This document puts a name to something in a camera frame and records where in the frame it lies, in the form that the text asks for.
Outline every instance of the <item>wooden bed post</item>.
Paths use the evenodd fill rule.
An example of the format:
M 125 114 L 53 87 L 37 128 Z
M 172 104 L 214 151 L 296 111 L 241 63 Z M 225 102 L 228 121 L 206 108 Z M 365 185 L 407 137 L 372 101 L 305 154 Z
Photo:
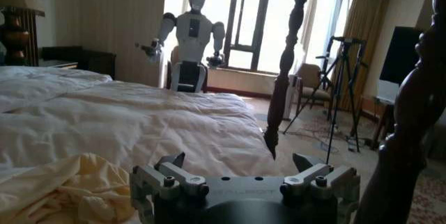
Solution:
M 281 73 L 276 81 L 274 93 L 268 113 L 268 129 L 264 135 L 266 145 L 276 158 L 276 147 L 278 145 L 278 131 L 285 112 L 286 90 L 290 85 L 289 72 L 294 63 L 294 46 L 298 42 L 298 31 L 305 19 L 305 4 L 308 0 L 296 0 L 296 5 L 290 15 L 289 36 L 286 38 L 286 47 L 281 57 Z
M 432 28 L 421 38 L 421 57 L 396 101 L 396 134 L 380 148 L 356 223 L 407 223 L 413 191 L 427 166 L 423 138 L 446 105 L 446 0 L 435 0 Z

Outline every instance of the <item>white humanoid robot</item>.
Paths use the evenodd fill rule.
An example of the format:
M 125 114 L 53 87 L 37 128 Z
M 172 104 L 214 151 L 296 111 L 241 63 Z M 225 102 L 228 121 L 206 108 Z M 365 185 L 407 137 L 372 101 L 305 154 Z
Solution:
M 141 46 L 141 48 L 150 59 L 158 61 L 164 53 L 165 41 L 177 26 L 180 62 L 173 67 L 172 90 L 200 92 L 206 78 L 206 68 L 201 63 L 212 33 L 214 34 L 216 53 L 208 58 L 209 66 L 216 68 L 224 63 L 220 51 L 225 39 L 225 25 L 222 22 L 213 24 L 202 14 L 205 0 L 189 0 L 189 3 L 192 11 L 178 18 L 172 13 L 165 14 L 158 38 L 154 39 L 151 46 Z

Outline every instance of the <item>tripod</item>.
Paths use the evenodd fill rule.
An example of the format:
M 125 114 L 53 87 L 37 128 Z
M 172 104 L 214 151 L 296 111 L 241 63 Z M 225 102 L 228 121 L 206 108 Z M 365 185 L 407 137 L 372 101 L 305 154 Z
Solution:
M 357 142 L 357 151 L 360 152 L 360 140 L 358 140 L 358 130 L 357 130 L 357 112 L 356 112 L 356 102 L 354 102 L 354 83 L 357 80 L 357 76 L 358 76 L 358 69 L 360 69 L 360 65 L 364 65 L 362 62 L 362 57 L 364 57 L 364 49 L 365 49 L 365 45 L 366 45 L 366 41 L 364 40 L 358 40 L 358 39 L 353 39 L 353 38 L 346 38 L 346 37 L 332 37 L 330 38 L 330 43 L 329 43 L 329 47 L 328 47 L 328 52 L 326 52 L 326 56 L 324 56 L 324 58 L 326 59 L 326 63 L 328 63 L 328 59 L 330 58 L 330 52 L 332 52 L 332 46 L 333 46 L 333 42 L 334 40 L 341 41 L 342 45 L 342 53 L 337 56 L 336 61 L 333 62 L 330 68 L 328 71 L 322 72 L 322 79 L 321 82 L 318 84 L 318 86 L 314 88 L 313 90 L 313 94 L 312 96 L 308 98 L 308 101 L 304 103 L 301 109 L 298 108 L 297 110 L 297 115 L 293 118 L 286 130 L 284 131 L 284 134 L 286 134 L 286 132 L 289 131 L 296 119 L 300 116 L 300 113 L 302 112 L 302 110 L 305 109 L 306 105 L 309 104 L 310 100 L 314 100 L 314 95 L 316 92 L 320 90 L 321 85 L 324 84 L 324 86 L 326 87 L 326 85 L 329 85 L 329 87 L 333 87 L 333 83 L 329 79 L 329 74 L 332 72 L 332 70 L 334 69 L 334 67 L 337 66 L 338 62 L 341 61 L 341 67 L 340 67 L 340 72 L 337 74 L 337 78 L 336 78 L 336 85 L 333 87 L 332 90 L 332 98 L 336 98 L 337 103 L 336 103 L 336 108 L 334 108 L 334 114 L 333 114 L 333 118 L 332 118 L 332 128 L 330 128 L 330 143 L 329 143 L 329 152 L 328 152 L 328 161 L 326 163 L 329 163 L 329 159 L 330 159 L 330 152 L 332 152 L 332 142 L 333 142 L 333 134 L 334 134 L 334 130 L 336 130 L 336 124 L 337 124 L 337 116 L 338 116 L 338 109 L 340 109 L 340 100 L 341 100 L 341 92 L 342 92 L 342 81 L 344 81 L 344 73 L 345 70 L 348 72 L 348 79 L 349 79 L 349 96 L 350 96 L 350 102 L 352 102 L 352 110 L 353 110 L 353 120 L 354 120 L 354 138 L 356 138 L 356 142 Z M 350 48 L 354 44 L 360 45 L 360 51 L 358 51 L 358 56 L 357 56 L 357 64 L 356 64 L 356 68 L 354 68 L 354 73 L 352 74 L 352 70 L 350 70 L 350 60 L 349 60 L 349 51 Z

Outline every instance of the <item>bedding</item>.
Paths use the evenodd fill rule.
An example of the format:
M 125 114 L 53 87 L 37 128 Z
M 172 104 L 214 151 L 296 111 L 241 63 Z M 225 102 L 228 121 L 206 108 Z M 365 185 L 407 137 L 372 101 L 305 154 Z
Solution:
M 202 175 L 276 175 L 257 121 L 230 94 L 173 92 L 83 70 L 0 67 L 0 175 L 94 153 L 130 171 L 186 153 Z
M 129 184 L 129 173 L 94 154 L 49 163 L 0 182 L 0 223 L 127 221 Z

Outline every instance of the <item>bolt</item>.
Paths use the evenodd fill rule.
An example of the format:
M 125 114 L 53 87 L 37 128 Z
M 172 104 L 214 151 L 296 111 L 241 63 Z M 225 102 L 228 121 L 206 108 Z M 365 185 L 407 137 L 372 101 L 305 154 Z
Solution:
M 316 184 L 320 186 L 320 187 L 326 187 L 328 186 L 328 178 L 325 176 L 318 176 L 316 178 Z
M 173 187 L 176 185 L 176 178 L 169 176 L 165 178 L 165 187 Z
M 290 181 L 292 181 L 293 183 L 298 183 L 298 182 L 300 182 L 300 179 L 298 179 L 298 178 L 290 178 Z
M 290 194 L 290 185 L 284 183 L 281 185 L 281 193 L 284 196 L 288 196 Z
M 194 178 L 192 178 L 192 182 L 198 182 L 198 181 L 201 181 L 202 179 L 200 178 L 200 177 L 194 177 Z
M 205 197 L 209 193 L 210 187 L 206 184 L 201 185 L 201 187 L 198 188 L 198 196 Z

